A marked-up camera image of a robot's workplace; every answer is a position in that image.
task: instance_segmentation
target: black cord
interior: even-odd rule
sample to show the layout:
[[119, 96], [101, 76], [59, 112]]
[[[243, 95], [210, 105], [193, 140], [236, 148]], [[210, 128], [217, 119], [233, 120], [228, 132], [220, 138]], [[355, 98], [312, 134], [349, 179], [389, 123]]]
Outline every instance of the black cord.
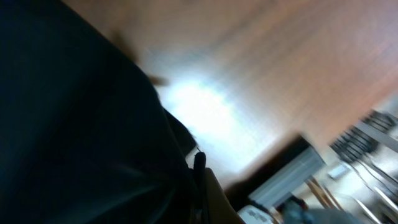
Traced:
[[365, 164], [363, 164], [361, 161], [358, 161], [358, 162], [359, 162], [359, 164], [361, 164], [361, 165], [366, 169], [366, 171], [367, 171], [370, 175], [372, 175], [372, 177], [374, 177], [376, 180], [378, 180], [378, 181], [384, 186], [384, 188], [386, 188], [388, 191], [390, 191], [390, 193], [392, 193], [395, 197], [398, 198], [398, 195], [395, 194], [383, 181], [381, 181], [381, 180], [380, 180], [379, 178], [377, 178], [374, 174], [372, 174], [372, 172], [366, 167]]

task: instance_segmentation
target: brown wooden surface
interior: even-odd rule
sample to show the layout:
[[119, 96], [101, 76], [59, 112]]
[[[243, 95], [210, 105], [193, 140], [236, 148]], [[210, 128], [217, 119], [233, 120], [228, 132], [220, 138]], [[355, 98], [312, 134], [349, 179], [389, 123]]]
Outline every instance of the brown wooden surface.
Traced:
[[320, 151], [398, 86], [398, 1], [65, 0], [168, 85], [223, 187], [300, 131]]

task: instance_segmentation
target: wood grain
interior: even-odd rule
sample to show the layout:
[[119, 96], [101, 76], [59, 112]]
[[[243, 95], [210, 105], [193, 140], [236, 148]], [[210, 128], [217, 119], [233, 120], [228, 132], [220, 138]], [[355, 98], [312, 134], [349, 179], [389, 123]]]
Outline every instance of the wood grain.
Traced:
[[286, 136], [319, 150], [398, 86], [393, 0], [65, 0], [143, 71], [221, 186]]

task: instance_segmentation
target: wooden floor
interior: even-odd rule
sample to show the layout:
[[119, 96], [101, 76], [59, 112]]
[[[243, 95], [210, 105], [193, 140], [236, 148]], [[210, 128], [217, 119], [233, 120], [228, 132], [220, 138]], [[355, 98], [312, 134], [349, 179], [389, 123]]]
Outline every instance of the wooden floor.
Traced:
[[320, 152], [398, 87], [395, 0], [65, 0], [148, 74], [223, 187], [303, 133]]

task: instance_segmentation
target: black fabric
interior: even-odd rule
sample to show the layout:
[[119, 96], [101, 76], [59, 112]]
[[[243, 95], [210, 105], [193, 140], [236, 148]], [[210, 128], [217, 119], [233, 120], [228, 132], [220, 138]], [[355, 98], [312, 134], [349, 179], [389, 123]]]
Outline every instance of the black fabric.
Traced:
[[187, 214], [197, 190], [139, 68], [58, 1], [2, 1], [0, 29], [0, 223]]

